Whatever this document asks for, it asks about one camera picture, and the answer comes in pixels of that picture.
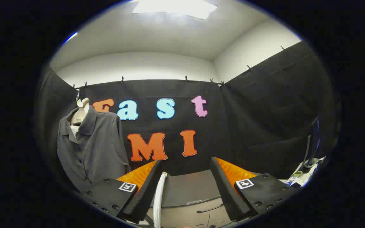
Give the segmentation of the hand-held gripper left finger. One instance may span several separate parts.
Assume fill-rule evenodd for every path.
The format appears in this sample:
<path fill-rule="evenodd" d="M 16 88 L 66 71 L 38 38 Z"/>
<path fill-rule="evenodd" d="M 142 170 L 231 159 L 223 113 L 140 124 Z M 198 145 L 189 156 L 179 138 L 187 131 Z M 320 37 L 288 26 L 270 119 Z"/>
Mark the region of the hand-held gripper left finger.
<path fill-rule="evenodd" d="M 105 178 L 81 192 L 97 210 L 132 223 L 143 221 L 154 198 L 163 163 L 150 162 L 117 179 Z"/>

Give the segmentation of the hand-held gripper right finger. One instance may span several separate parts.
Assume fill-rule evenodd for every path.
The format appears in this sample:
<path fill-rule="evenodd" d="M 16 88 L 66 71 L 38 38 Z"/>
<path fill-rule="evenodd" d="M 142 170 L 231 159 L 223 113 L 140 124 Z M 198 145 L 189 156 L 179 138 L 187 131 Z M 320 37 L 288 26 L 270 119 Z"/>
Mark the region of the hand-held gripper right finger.
<path fill-rule="evenodd" d="M 217 157 L 209 167 L 227 214 L 236 222 L 267 214 L 298 193 L 269 173 L 256 175 Z"/>

